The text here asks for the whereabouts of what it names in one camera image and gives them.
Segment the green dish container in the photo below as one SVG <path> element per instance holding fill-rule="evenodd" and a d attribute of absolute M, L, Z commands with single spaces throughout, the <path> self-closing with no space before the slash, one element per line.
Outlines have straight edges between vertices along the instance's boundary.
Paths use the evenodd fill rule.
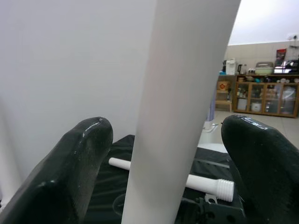
<path fill-rule="evenodd" d="M 255 74 L 257 75 L 271 75 L 273 71 L 273 62 L 258 62 L 255 67 Z"/>

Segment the white plastic table leg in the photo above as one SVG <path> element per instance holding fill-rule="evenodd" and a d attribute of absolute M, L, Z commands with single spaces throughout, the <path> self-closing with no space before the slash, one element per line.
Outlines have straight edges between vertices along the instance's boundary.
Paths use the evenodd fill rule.
<path fill-rule="evenodd" d="M 157 0 L 121 224 L 173 224 L 241 0 Z"/>
<path fill-rule="evenodd" d="M 190 163 L 171 161 L 166 158 L 133 158 L 132 161 L 111 157 L 109 165 L 130 171 L 128 187 L 136 190 L 143 200 L 151 203 L 170 198 L 178 202 L 184 188 L 201 191 L 216 198 L 231 202 L 234 182 L 188 175 Z"/>

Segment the red wall poster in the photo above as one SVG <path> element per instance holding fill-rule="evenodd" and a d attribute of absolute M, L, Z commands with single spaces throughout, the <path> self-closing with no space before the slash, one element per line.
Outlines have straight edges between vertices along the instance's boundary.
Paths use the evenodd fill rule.
<path fill-rule="evenodd" d="M 275 60 L 275 69 L 281 69 L 284 65 L 285 56 L 287 49 L 277 49 L 276 51 L 276 60 Z"/>

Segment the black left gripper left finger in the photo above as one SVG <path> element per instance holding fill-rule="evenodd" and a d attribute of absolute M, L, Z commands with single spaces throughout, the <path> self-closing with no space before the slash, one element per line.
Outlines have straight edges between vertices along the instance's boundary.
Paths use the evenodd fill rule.
<path fill-rule="evenodd" d="M 106 118 L 79 122 L 32 170 L 0 212 L 0 224 L 82 224 L 112 142 Z"/>

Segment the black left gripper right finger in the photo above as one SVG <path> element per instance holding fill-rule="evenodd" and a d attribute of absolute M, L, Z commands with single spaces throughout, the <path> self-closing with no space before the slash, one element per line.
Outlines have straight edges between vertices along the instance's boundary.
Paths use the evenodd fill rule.
<path fill-rule="evenodd" d="M 221 137 L 265 223 L 299 224 L 299 149 L 277 129 L 243 115 L 226 117 Z"/>

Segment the wooden glass door cabinet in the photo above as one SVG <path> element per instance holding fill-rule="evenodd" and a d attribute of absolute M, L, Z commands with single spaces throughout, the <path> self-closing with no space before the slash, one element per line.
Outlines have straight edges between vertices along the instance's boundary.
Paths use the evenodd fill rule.
<path fill-rule="evenodd" d="M 234 112 L 296 118 L 299 74 L 237 75 Z"/>

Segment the yellow cardboard box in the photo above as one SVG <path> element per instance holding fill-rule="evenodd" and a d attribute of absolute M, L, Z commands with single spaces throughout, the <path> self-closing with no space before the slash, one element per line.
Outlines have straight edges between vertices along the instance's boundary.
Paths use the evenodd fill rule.
<path fill-rule="evenodd" d="M 228 91 L 231 86 L 230 81 L 218 81 L 217 82 L 217 90 L 219 91 Z"/>

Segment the white water dispenser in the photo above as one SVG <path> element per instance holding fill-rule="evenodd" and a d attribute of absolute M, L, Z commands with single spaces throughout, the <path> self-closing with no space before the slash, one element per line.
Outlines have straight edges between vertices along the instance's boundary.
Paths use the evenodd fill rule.
<path fill-rule="evenodd" d="M 230 58 L 226 61 L 226 74 L 235 75 L 237 72 L 237 61 L 235 58 Z"/>

